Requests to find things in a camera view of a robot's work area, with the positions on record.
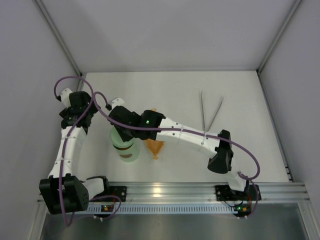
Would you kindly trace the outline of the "green lid with handle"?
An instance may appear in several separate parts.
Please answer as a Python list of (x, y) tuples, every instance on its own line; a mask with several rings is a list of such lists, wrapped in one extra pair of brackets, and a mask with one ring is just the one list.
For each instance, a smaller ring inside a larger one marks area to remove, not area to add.
[(119, 133), (117, 132), (115, 127), (112, 127), (110, 132), (109, 132), (109, 137), (114, 146), (117, 148), (128, 148), (134, 143), (134, 140), (128, 140), (128, 141), (123, 141), (122, 138), (120, 137)]

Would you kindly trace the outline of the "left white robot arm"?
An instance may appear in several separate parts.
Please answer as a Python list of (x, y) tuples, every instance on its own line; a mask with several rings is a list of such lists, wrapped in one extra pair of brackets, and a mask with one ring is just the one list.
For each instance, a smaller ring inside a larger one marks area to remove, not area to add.
[(58, 96), (65, 108), (60, 112), (61, 140), (53, 168), (39, 183), (39, 190), (52, 215), (82, 212), (89, 202), (110, 192), (105, 176), (82, 181), (76, 177), (82, 146), (94, 114), (98, 111), (85, 91), (64, 89)]

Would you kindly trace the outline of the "metal tongs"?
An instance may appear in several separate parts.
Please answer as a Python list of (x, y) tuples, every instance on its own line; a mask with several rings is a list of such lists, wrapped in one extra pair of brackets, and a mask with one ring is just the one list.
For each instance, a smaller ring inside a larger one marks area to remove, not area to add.
[(212, 128), (218, 114), (221, 111), (223, 103), (224, 103), (224, 96), (221, 95), (218, 102), (213, 105), (214, 109), (211, 112), (212, 113), (211, 118), (208, 118), (209, 105), (206, 102), (205, 91), (203, 89), (199, 91), (200, 119), (201, 119), (202, 131), (208, 132)]

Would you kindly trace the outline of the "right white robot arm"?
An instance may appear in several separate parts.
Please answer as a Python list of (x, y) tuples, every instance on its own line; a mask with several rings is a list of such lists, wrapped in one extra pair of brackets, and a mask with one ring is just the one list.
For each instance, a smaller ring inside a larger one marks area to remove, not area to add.
[(114, 106), (108, 116), (124, 142), (140, 139), (182, 144), (207, 156), (208, 170), (223, 175), (231, 190), (245, 191), (247, 181), (239, 176), (233, 164), (229, 131), (222, 130), (211, 138), (208, 133), (184, 126), (162, 113), (145, 110), (139, 115), (122, 105)]

